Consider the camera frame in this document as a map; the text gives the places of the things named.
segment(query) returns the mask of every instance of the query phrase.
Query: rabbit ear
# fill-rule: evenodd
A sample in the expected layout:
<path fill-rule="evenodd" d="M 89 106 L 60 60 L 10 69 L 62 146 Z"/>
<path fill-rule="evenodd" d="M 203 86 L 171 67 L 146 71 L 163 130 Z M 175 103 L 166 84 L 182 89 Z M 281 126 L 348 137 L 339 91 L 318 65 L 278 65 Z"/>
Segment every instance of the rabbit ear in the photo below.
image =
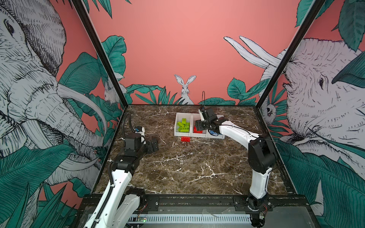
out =
<path fill-rule="evenodd" d="M 177 74 L 175 74 L 175 78 L 177 80 L 177 83 L 179 83 L 180 85 L 184 85 L 184 80 Z"/>
<path fill-rule="evenodd" d="M 187 85 L 189 85 L 190 83 L 192 83 L 194 80 L 196 79 L 196 76 L 190 76 L 190 78 L 188 79 L 188 81 L 186 82 Z"/>

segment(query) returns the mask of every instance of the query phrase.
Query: red lego brick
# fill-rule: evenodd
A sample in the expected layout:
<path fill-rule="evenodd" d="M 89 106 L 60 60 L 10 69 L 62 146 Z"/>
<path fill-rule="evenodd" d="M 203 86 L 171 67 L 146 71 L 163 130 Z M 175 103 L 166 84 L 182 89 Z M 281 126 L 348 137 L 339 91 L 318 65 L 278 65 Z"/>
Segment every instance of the red lego brick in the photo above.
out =
<path fill-rule="evenodd" d="M 181 141 L 182 141 L 182 142 L 190 142 L 190 137 L 182 136 L 182 137 L 181 137 Z"/>
<path fill-rule="evenodd" d="M 202 133 L 203 133 L 203 131 L 197 131 L 197 130 L 196 130 L 196 126 L 194 126 L 194 130 L 193 130 L 193 132 L 194 132 L 194 133 L 200 133 L 200 134 L 202 134 Z"/>

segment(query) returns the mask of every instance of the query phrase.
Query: white storage bin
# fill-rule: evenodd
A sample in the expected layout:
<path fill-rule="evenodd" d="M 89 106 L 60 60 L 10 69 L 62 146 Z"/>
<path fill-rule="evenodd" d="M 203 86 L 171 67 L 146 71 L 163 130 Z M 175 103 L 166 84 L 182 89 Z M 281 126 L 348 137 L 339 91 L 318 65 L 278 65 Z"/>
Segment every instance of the white storage bin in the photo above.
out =
<path fill-rule="evenodd" d="M 177 122 L 181 122 L 183 120 L 183 118 L 186 119 L 186 122 L 190 122 L 190 130 L 189 130 L 189 132 L 180 132 L 180 131 L 177 130 L 178 129 Z M 191 137 L 191 132 L 192 132 L 191 126 L 193 124 L 194 123 L 192 121 L 192 114 L 191 113 L 177 112 L 176 113 L 176 118 L 175 118 L 174 136 L 187 136 L 187 137 Z"/>
<path fill-rule="evenodd" d="M 211 138 L 211 139 L 224 139 L 224 135 L 219 134 L 217 136 L 214 136 L 214 135 L 211 135 L 209 133 L 209 131 L 207 132 L 207 136 L 208 136 L 208 138 Z"/>
<path fill-rule="evenodd" d="M 201 120 L 199 113 L 192 113 L 192 123 L 190 124 L 191 137 L 207 138 L 208 130 L 203 130 L 203 133 L 194 133 L 194 125 L 196 120 Z"/>

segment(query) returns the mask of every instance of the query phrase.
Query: marble tabletop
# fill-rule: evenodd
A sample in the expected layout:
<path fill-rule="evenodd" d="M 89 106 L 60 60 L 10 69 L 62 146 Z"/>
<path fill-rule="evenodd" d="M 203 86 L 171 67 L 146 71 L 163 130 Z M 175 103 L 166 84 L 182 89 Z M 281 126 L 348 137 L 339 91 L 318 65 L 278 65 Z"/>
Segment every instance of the marble tabletop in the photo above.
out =
<path fill-rule="evenodd" d="M 247 150 L 238 142 L 225 139 L 191 138 L 181 142 L 174 136 L 177 112 L 197 113 L 198 106 L 130 105 L 133 126 L 143 126 L 146 139 L 156 138 L 159 151 L 141 160 L 129 187 L 144 188 L 146 193 L 162 194 L 247 194 L 252 169 L 247 162 Z M 252 107 L 213 107 L 234 124 L 261 134 L 262 128 Z M 106 167 L 116 157 L 124 142 L 121 129 L 111 153 L 106 159 L 95 193 L 102 193 L 108 184 Z M 279 169 L 271 172 L 268 192 L 286 195 Z"/>

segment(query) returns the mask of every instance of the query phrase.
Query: elephant eye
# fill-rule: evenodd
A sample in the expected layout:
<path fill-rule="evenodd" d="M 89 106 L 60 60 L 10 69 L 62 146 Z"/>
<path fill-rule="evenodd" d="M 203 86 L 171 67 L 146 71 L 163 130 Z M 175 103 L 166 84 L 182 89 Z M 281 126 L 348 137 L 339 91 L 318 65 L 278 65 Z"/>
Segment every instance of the elephant eye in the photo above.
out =
<path fill-rule="evenodd" d="M 323 82 L 324 82 L 324 80 L 323 80 L 323 78 L 320 78 L 320 80 L 319 80 L 319 85 L 320 85 L 320 87 L 323 89 Z"/>
<path fill-rule="evenodd" d="M 4 20 L 4 24 L 5 24 L 6 28 L 7 28 L 7 30 L 10 32 L 10 35 L 13 36 L 13 34 L 14 34 L 14 28 L 13 28 L 13 26 L 11 26 L 9 24 L 9 21 L 7 21 L 7 20 Z"/>

